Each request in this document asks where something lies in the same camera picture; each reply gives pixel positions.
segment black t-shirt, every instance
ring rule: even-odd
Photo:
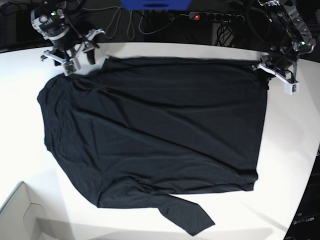
[[[191,235],[214,225],[170,194],[251,191],[268,84],[255,62],[108,59],[38,96],[45,145],[99,208],[158,208]]]

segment black fabric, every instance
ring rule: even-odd
[[[91,76],[51,79],[38,96],[45,145],[99,208],[158,208],[194,236],[214,225],[170,194],[251,191],[268,85],[255,62],[106,61]]]

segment white table surface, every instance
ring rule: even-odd
[[[283,240],[300,204],[320,143],[320,64],[298,63],[300,92],[284,93],[270,82],[260,154],[259,179],[250,192],[179,196],[200,204],[215,226],[190,237],[157,209],[98,209],[72,186],[44,145],[39,91],[62,73],[40,56],[47,48],[0,54],[0,204],[19,181],[29,186],[39,217],[60,239]],[[162,56],[256,60],[249,50],[171,43],[111,43],[97,50],[97,65],[81,56],[82,73],[101,68],[106,53],[119,57]]]

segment t-shirt sleeve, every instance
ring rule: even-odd
[[[99,208],[158,208],[160,213],[194,236],[215,225],[196,203],[167,194],[147,192],[143,185],[126,177],[106,188],[100,195]]]

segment power strip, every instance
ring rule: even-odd
[[[244,23],[245,17],[243,15],[236,14],[224,14],[215,12],[198,12],[191,11],[189,13],[189,19],[194,21],[208,21],[215,23]]]

